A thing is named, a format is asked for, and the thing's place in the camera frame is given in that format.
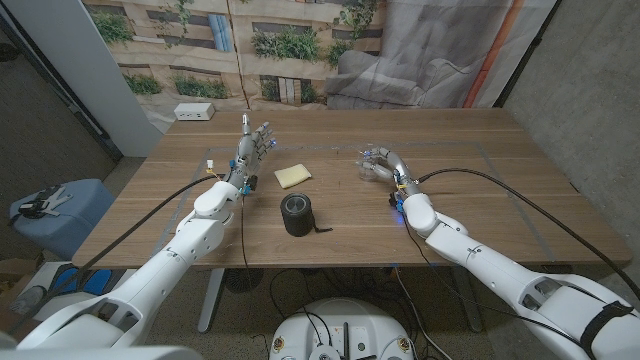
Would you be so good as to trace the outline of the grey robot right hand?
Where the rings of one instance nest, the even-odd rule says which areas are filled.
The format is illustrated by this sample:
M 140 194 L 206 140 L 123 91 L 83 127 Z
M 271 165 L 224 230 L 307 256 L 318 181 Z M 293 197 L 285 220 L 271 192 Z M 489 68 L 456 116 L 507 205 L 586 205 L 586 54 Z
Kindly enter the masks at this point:
M 407 196 L 420 193 L 405 162 L 398 154 L 387 148 L 375 147 L 363 151 L 356 161 L 356 166 L 359 168 L 362 179 L 380 178 L 393 181 L 396 187 L 403 190 Z

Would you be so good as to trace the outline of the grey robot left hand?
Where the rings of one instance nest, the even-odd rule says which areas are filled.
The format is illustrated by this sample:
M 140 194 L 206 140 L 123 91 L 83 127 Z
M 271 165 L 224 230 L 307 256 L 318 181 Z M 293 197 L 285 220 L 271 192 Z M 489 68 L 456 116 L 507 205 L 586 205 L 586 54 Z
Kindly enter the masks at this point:
M 225 177 L 226 182 L 240 188 L 249 177 L 257 174 L 261 162 L 275 146 L 272 133 L 269 122 L 253 130 L 249 115 L 242 115 L 242 136 L 236 148 L 234 165 Z

